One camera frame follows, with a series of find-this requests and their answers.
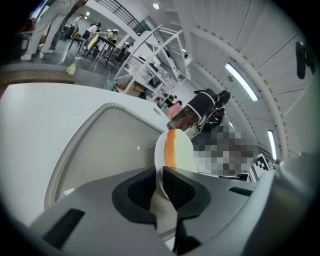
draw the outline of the chair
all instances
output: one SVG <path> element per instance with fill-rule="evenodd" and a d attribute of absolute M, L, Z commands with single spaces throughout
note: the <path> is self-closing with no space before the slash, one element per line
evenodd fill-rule
<path fill-rule="evenodd" d="M 82 38 L 82 37 L 75 37 L 75 36 L 74 36 L 74 37 L 72 38 L 71 43 L 70 43 L 70 46 L 69 46 L 68 52 L 69 52 L 69 50 L 70 50 L 71 46 L 73 45 L 74 41 L 79 41 L 79 47 L 78 47 L 78 54 L 79 54 L 80 49 L 81 49 L 81 46 L 82 46 L 82 45 L 83 45 L 83 43 L 84 43 L 84 42 L 86 42 L 87 40 L 86 40 L 86 39 L 84 39 L 84 38 Z"/>

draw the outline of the person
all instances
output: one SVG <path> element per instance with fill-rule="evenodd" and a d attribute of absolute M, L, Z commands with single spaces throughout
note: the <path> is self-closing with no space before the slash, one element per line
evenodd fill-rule
<path fill-rule="evenodd" d="M 85 16 L 83 14 L 80 14 L 71 24 L 71 28 L 69 29 L 68 33 L 65 36 L 65 39 L 67 41 L 70 41 L 70 38 L 73 38 L 74 35 L 79 31 L 78 22 L 82 20 L 84 17 Z"/>
<path fill-rule="evenodd" d="M 109 41 L 116 40 L 117 39 L 117 35 L 118 35 L 118 31 L 117 30 L 113 30 L 110 33 L 108 33 L 107 39 Z"/>
<path fill-rule="evenodd" d="M 90 37 L 91 33 L 95 33 L 97 31 L 98 28 L 101 27 L 101 23 L 97 23 L 97 24 L 93 24 L 92 26 L 90 26 L 82 35 L 83 39 L 87 39 L 88 37 Z"/>
<path fill-rule="evenodd" d="M 225 105 L 230 100 L 231 94 L 227 90 L 223 90 L 217 95 L 217 103 L 210 113 L 207 114 L 207 119 L 204 124 L 198 125 L 200 132 L 209 133 L 218 125 L 221 125 L 226 115 Z"/>
<path fill-rule="evenodd" d="M 180 111 L 182 110 L 182 101 L 178 100 L 176 104 L 172 105 L 171 107 L 168 108 L 166 112 L 166 116 L 169 119 L 174 118 Z"/>
<path fill-rule="evenodd" d="M 38 44 L 44 31 L 51 23 L 49 33 L 46 37 L 43 48 L 39 54 L 39 59 L 43 59 L 45 54 L 48 53 L 51 43 L 54 39 L 56 32 L 58 31 L 64 18 L 68 15 L 74 5 L 83 7 L 87 0 L 56 0 L 48 10 L 42 15 L 39 23 L 36 25 L 31 39 L 29 41 L 26 53 L 21 56 L 20 60 L 30 61 L 32 54 L 37 52 Z"/>
<path fill-rule="evenodd" d="M 115 59 L 116 62 L 121 62 L 122 58 L 126 55 L 126 53 L 131 54 L 132 47 L 134 46 L 133 42 L 129 44 L 124 44 L 121 48 L 121 52 L 119 53 L 118 57 Z"/>
<path fill-rule="evenodd" d="M 174 103 L 174 100 L 176 99 L 177 99 L 176 95 L 175 96 L 170 95 L 169 98 L 165 100 L 165 103 L 167 104 L 168 108 L 172 107 L 176 103 L 176 102 Z"/>
<path fill-rule="evenodd" d="M 61 33 L 62 30 L 64 29 L 65 25 L 68 25 L 68 20 L 70 19 L 70 17 L 79 9 L 80 7 L 75 4 L 72 8 L 71 11 L 69 12 L 69 14 L 67 16 L 65 16 L 65 18 L 63 19 L 58 31 L 55 33 L 54 38 L 52 40 L 50 49 L 48 50 L 48 54 L 53 54 L 56 50 L 56 46 L 60 40 L 61 37 Z"/>

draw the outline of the white ceiling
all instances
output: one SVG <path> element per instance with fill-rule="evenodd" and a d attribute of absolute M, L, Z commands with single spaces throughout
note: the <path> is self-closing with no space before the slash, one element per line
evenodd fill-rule
<path fill-rule="evenodd" d="M 148 9 L 144 6 L 141 0 L 116 0 L 116 1 L 119 4 L 121 4 L 124 8 L 126 8 L 128 12 L 130 12 L 131 15 L 138 22 L 141 22 L 149 15 Z"/>
<path fill-rule="evenodd" d="M 269 0 L 154 0 L 160 6 L 156 10 L 153 1 L 141 2 L 158 25 L 183 29 L 193 59 L 194 87 L 216 92 L 223 87 L 231 92 L 235 102 L 226 110 L 236 130 L 250 133 L 252 129 L 258 144 L 268 151 L 267 131 L 273 130 L 280 159 L 300 152 L 285 114 L 312 75 L 307 69 L 304 80 L 297 77 L 295 43 L 305 39 L 278 6 Z M 227 62 L 247 80 L 258 101 L 253 102 L 235 79 L 228 82 Z"/>

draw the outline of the floor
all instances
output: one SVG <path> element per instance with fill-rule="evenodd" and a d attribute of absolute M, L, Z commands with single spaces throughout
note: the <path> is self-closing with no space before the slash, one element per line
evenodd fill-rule
<path fill-rule="evenodd" d="M 16 70 L 51 70 L 66 71 L 67 67 L 75 63 L 77 70 L 75 73 L 75 84 L 104 88 L 107 80 L 113 81 L 119 65 L 109 62 L 107 67 L 97 58 L 83 57 L 83 50 L 78 54 L 78 45 L 75 42 L 68 51 L 71 41 L 60 40 L 53 54 L 46 54 L 43 59 L 39 59 L 39 52 L 32 56 L 31 61 L 16 59 L 10 64 L 2 66 L 0 72 Z"/>

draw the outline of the fluorescent tube light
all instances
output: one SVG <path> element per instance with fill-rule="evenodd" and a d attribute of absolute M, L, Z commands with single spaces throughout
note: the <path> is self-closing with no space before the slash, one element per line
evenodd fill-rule
<path fill-rule="evenodd" d="M 251 99 L 256 102 L 258 100 L 258 97 L 254 93 L 254 91 L 251 89 L 249 84 L 244 80 L 244 78 L 239 74 L 237 70 L 230 64 L 225 64 L 225 68 L 234 76 L 235 79 L 238 80 L 238 82 L 243 86 L 243 88 L 246 90 L 246 92 L 249 94 Z"/>
<path fill-rule="evenodd" d="M 272 130 L 268 130 L 268 136 L 269 136 L 269 141 L 270 141 L 271 150 L 272 150 L 272 158 L 274 160 L 277 160 L 277 151 L 276 151 L 276 142 L 275 142 L 274 132 Z"/>

